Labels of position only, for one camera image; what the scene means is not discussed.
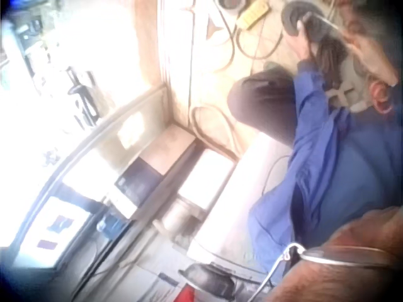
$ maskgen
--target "grinding disc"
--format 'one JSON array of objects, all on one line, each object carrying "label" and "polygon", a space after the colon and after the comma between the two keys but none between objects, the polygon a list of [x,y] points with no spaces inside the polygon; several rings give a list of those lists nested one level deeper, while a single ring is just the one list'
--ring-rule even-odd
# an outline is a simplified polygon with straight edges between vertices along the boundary
[{"label": "grinding disc", "polygon": [[[291,36],[297,36],[297,22],[302,20],[308,12],[313,12],[323,16],[322,11],[312,3],[303,1],[292,1],[288,3],[281,12],[281,21],[285,31]],[[330,30],[330,27],[323,23],[318,18],[311,17],[305,23],[309,40],[312,42],[319,42]]]}]

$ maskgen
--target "yellow tool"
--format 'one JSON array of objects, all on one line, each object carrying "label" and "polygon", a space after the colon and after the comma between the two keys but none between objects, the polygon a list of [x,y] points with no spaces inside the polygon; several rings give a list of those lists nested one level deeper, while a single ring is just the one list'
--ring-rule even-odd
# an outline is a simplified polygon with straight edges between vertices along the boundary
[{"label": "yellow tool", "polygon": [[248,30],[269,10],[270,6],[267,0],[256,0],[241,14],[236,24],[240,29]]}]

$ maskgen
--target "tiled floor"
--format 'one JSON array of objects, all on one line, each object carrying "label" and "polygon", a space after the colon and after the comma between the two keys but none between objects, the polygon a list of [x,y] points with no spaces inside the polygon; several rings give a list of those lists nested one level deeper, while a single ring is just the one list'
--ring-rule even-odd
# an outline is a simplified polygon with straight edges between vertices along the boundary
[{"label": "tiled floor", "polygon": [[[312,2],[319,4],[326,14],[329,9],[327,6],[323,6],[319,0],[312,0]],[[174,119],[183,126],[190,128],[188,113],[192,106],[213,104],[220,108],[229,118],[231,127],[234,129],[234,135],[239,142],[239,151],[243,153],[255,138],[257,131],[237,122],[231,116],[227,107],[227,95],[235,81],[262,71],[266,60],[249,59],[240,53],[239,49],[235,46],[235,55],[232,63],[223,71],[215,71],[227,64],[231,56],[232,47],[229,39],[221,45],[218,45],[217,39],[214,40],[211,38],[207,40],[209,12],[211,13],[212,9],[214,9],[208,3],[209,1],[206,0],[195,0],[192,9],[193,13],[182,9],[180,17],[177,14],[171,19],[177,25],[176,33],[173,33],[173,35],[176,35],[176,38],[172,39],[175,43],[170,43],[171,51],[175,53],[172,55],[173,59],[169,63],[171,86],[173,89]],[[282,30],[281,11],[285,1],[269,0],[269,3],[271,11],[249,31],[241,33],[241,45],[244,51],[252,56],[259,57],[267,54],[275,45]],[[193,64],[190,65],[190,62],[187,60],[190,57],[190,29],[193,25],[193,17],[195,21]],[[234,17],[226,16],[226,20],[232,29]],[[213,37],[217,38],[217,35],[225,35],[225,32],[216,32],[214,35],[216,36]],[[281,64],[293,74],[297,71],[297,58],[284,40],[281,41],[275,53],[267,60]],[[190,70],[191,89],[189,91],[187,85],[189,83]],[[351,68],[347,64],[347,67],[343,70],[344,74],[349,74]],[[201,109],[196,117],[197,123],[204,134],[229,149],[233,148],[229,144],[228,131],[222,124],[222,118],[218,116],[218,113]]]}]

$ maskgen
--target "blue shirt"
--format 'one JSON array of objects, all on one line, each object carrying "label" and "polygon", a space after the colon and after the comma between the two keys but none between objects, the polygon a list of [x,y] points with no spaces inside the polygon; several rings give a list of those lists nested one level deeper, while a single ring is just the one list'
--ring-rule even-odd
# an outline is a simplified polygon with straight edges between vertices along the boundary
[{"label": "blue shirt", "polygon": [[366,211],[402,202],[396,195],[402,180],[401,124],[331,110],[323,82],[314,64],[300,62],[294,80],[298,124],[286,176],[249,213],[255,255],[267,271],[289,243],[321,245]]}]

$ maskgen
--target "hand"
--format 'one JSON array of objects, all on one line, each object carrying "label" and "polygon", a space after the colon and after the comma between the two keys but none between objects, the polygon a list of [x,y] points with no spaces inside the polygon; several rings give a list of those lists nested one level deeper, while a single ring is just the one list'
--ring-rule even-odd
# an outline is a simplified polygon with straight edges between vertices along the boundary
[{"label": "hand", "polygon": [[366,69],[389,86],[395,86],[397,71],[386,57],[382,46],[367,36],[342,32],[347,48],[358,57]]},{"label": "hand", "polygon": [[304,23],[300,20],[297,23],[297,29],[298,36],[290,36],[285,30],[283,30],[284,38],[300,60],[310,59],[312,57],[312,52],[310,51],[309,39]]},{"label": "hand", "polygon": [[337,230],[325,245],[372,247],[403,258],[403,208],[369,211]]}]

